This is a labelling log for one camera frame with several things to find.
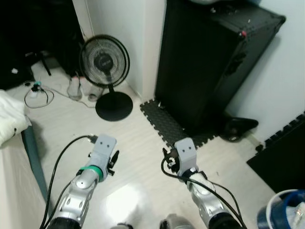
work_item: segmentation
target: fan base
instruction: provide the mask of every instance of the fan base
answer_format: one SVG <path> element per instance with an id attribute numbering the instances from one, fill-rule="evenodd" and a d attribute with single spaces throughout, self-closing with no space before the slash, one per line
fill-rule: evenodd
<path id="1" fill-rule="evenodd" d="M 119 121 L 132 111 L 132 99 L 122 92 L 110 92 L 98 99 L 95 105 L 99 117 L 107 121 Z"/>

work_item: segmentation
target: white floor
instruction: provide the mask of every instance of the white floor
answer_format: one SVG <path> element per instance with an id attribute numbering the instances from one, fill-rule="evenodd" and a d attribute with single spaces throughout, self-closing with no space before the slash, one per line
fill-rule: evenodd
<path id="1" fill-rule="evenodd" d="M 53 69 L 52 76 L 48 76 L 38 63 L 33 71 L 36 80 L 65 93 L 68 78 L 61 69 Z M 28 89 L 20 86 L 9 90 L 9 94 L 23 101 Z M 170 213 L 186 217 L 198 229 L 205 228 L 185 184 L 161 172 L 162 148 L 166 145 L 140 111 L 140 98 L 126 83 L 116 90 L 127 93 L 134 106 L 131 115 L 119 122 L 104 121 L 95 109 L 56 93 L 50 105 L 28 109 L 47 183 L 57 156 L 72 139 L 105 133 L 117 139 L 120 155 L 114 167 L 115 175 L 100 183 L 93 194 L 84 229 L 107 229 L 119 222 L 128 222 L 135 229 L 156 229 L 160 220 Z M 86 98 L 82 100 L 94 106 Z M 80 140 L 64 154 L 53 184 L 54 202 L 65 184 L 86 164 L 92 147 L 88 141 Z M 228 143 L 217 137 L 197 153 L 199 168 L 210 180 L 235 194 L 246 225 L 249 229 L 257 228 L 256 214 L 274 192 L 246 164 L 255 154 L 254 146 L 247 139 Z M 228 194 L 217 191 L 233 204 Z"/>

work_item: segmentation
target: black fan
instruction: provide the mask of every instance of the black fan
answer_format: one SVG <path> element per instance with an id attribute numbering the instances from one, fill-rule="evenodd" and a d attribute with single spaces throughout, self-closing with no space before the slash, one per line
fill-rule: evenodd
<path id="1" fill-rule="evenodd" d="M 118 121 L 132 111 L 131 98 L 113 88 L 126 78 L 130 60 L 126 48 L 116 38 L 97 35 L 90 38 L 80 52 L 80 67 L 83 75 L 92 84 L 109 88 L 96 102 L 96 113 L 102 119 Z"/>

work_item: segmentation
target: black case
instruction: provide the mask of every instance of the black case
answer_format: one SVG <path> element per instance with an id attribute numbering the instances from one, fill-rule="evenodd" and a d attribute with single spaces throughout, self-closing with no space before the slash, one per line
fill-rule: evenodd
<path id="1" fill-rule="evenodd" d="M 187 129 L 221 114 L 285 17 L 246 1 L 167 0 L 156 99 Z"/>

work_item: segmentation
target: black puzzle mat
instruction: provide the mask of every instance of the black puzzle mat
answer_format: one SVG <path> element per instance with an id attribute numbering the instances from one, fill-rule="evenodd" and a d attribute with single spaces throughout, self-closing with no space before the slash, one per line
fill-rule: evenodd
<path id="1" fill-rule="evenodd" d="M 213 130 L 194 136 L 187 135 L 176 120 L 165 109 L 161 109 L 155 100 L 141 104 L 140 109 L 168 147 L 172 147 L 175 142 L 183 138 L 191 137 L 198 148 L 217 136 L 216 131 Z"/>

